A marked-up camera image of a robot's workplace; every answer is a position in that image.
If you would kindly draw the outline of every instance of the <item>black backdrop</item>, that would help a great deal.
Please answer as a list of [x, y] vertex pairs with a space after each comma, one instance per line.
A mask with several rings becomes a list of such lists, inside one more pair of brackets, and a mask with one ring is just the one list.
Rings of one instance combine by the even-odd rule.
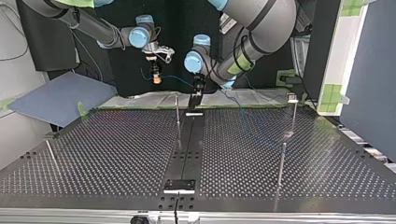
[[[218, 56], [220, 14], [207, 0], [117, 0], [96, 10], [100, 17], [119, 27], [135, 26], [136, 16], [152, 15], [156, 26], [162, 27], [160, 44], [176, 51], [172, 63], [163, 65], [164, 77], [177, 76], [193, 82], [193, 76], [186, 71], [183, 62], [197, 34], [212, 37], [212, 55]], [[191, 87], [173, 78], [163, 79], [163, 84], [159, 86], [143, 79], [140, 68], [149, 77], [149, 63], [139, 49], [111, 49], [108, 56], [121, 96], [148, 91], [192, 91]]]

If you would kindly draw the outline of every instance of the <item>white wall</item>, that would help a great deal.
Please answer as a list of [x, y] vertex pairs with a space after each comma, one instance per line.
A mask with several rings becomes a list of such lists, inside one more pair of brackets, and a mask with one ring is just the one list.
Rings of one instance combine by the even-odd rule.
[[[17, 8], [15, 0], [0, 0]], [[5, 12], [21, 28], [19, 20]], [[17, 56], [25, 50], [26, 41], [0, 13], [0, 59]], [[23, 57], [0, 62], [0, 102], [25, 94], [45, 83], [45, 75], [37, 72], [28, 52]], [[0, 109], [0, 169], [16, 160], [25, 151], [37, 146], [50, 126], [37, 119], [30, 119], [11, 111]]]

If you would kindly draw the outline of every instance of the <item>optical breadboard table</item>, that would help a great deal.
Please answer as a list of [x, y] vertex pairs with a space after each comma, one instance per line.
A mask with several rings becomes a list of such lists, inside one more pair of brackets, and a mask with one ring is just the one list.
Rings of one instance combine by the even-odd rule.
[[176, 110], [93, 111], [0, 172], [0, 207], [396, 213], [394, 173], [309, 107], [203, 112], [178, 128]]

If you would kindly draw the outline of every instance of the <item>metal rod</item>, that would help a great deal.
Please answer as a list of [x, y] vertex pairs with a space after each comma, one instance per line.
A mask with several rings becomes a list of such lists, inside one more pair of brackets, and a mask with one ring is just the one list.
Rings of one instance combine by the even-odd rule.
[[279, 178], [277, 180], [277, 185], [279, 187], [282, 186], [282, 175], [283, 175], [283, 167], [285, 165], [285, 157], [286, 157], [286, 143], [282, 144], [282, 155], [280, 156], [280, 166], [279, 166]]
[[46, 143], [47, 143], [47, 147], [49, 149], [50, 156], [52, 157], [53, 160], [56, 160], [55, 155], [53, 154], [53, 151], [52, 151], [52, 147], [50, 145], [50, 141], [46, 140]]
[[175, 104], [176, 104], [176, 113], [177, 113], [177, 127], [180, 129], [180, 113], [179, 113], [179, 107], [178, 107], [178, 96], [176, 94], [175, 98]]
[[298, 102], [296, 102], [296, 103], [294, 104], [293, 122], [296, 120], [297, 104], [298, 104]]

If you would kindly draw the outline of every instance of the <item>orange component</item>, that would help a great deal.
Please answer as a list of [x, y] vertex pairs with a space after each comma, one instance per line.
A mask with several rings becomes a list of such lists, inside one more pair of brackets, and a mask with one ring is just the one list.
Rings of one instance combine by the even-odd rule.
[[154, 76], [154, 84], [160, 85], [163, 82], [160, 76]]

